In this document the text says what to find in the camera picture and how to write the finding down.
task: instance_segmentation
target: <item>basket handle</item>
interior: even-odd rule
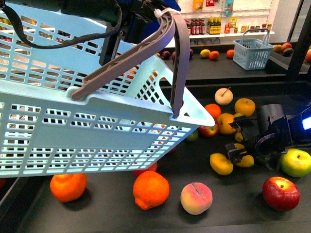
[[[263,38],[263,41],[262,41],[263,44],[267,45],[267,44],[268,44],[268,41],[269,41],[269,37],[270,37],[270,30],[267,29],[267,28],[261,28],[260,30],[265,30],[265,31],[267,31],[267,34],[266,34],[266,36]],[[243,44],[243,40],[244,40],[245,34],[248,33],[248,32],[252,32],[252,31],[258,31],[258,29],[248,29],[247,31],[245,31],[245,32],[243,33],[242,40],[240,41],[240,44],[241,44],[241,45]]]

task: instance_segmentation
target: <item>blue light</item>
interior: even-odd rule
[[[311,128],[311,116],[302,120],[302,126],[305,130],[308,130]]]

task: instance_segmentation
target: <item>black tray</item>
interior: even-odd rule
[[[222,107],[234,113],[234,102],[251,98],[257,106],[279,103],[286,114],[297,114],[311,99],[307,82],[232,84],[234,100]],[[192,94],[206,105],[214,102],[215,91],[222,86],[191,86]],[[171,193],[166,202],[154,209],[141,210],[134,203],[133,172],[88,174],[87,190],[71,203],[63,204],[51,194],[50,177],[28,209],[20,225],[20,233],[222,233],[261,232],[309,233],[311,228],[311,174],[292,178],[282,171],[270,172],[264,165],[252,168],[235,167],[228,176],[216,174],[209,165],[209,155],[224,152],[224,145],[233,136],[218,135],[199,138],[193,144],[180,143],[176,150],[158,162],[158,172],[170,183]],[[288,212],[274,211],[264,202],[261,189],[271,176],[283,176],[293,181],[301,192],[301,202]],[[183,187],[191,182],[206,184],[213,193],[213,204],[203,214],[189,215],[180,204]],[[35,184],[28,185],[28,191]]]

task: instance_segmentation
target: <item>small blue basket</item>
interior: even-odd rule
[[[90,19],[12,8],[36,44],[105,32]],[[173,118],[160,88],[164,78],[172,84],[173,73],[155,55],[73,101],[71,93],[83,77],[100,67],[104,40],[38,50],[22,44],[9,23],[0,26],[5,37],[0,41],[0,177],[146,169],[200,125],[214,125],[186,88],[180,115]],[[132,47],[121,42],[118,52]]]
[[[263,40],[244,39],[247,32],[256,31],[257,29],[249,29],[244,32],[242,40],[234,40],[234,56],[233,61],[239,64],[245,70],[265,69],[269,56],[273,50],[273,45],[268,44],[270,31],[267,31]]]

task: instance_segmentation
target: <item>fruit stem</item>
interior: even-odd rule
[[[225,94],[230,88],[231,88],[231,86],[228,87],[227,90],[226,90],[225,92],[222,93],[222,97],[224,96],[224,94]]]
[[[195,190],[198,192],[198,194],[199,194],[203,199],[205,199],[204,196],[203,196],[203,194],[202,194],[201,191],[199,190],[198,186],[196,186],[196,184],[193,183],[193,182],[192,182],[192,185],[193,185],[193,187],[195,188]]]

